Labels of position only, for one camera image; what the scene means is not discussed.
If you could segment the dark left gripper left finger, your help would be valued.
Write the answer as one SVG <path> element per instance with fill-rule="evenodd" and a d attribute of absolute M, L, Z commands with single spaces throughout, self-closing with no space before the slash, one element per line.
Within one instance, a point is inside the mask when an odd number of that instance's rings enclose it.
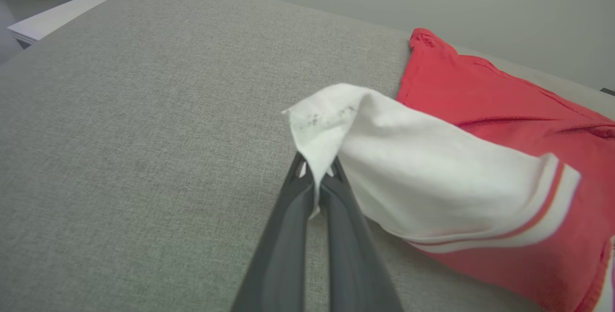
<path fill-rule="evenodd" d="M 314 178 L 296 153 L 246 275 L 233 312 L 303 312 L 307 222 Z"/>

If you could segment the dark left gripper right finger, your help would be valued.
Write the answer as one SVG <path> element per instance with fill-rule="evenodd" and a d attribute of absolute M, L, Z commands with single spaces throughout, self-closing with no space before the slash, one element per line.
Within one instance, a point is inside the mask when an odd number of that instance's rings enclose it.
<path fill-rule="evenodd" d="M 336 157 L 321 181 L 329 235 L 330 311 L 402 312 L 365 216 Z"/>

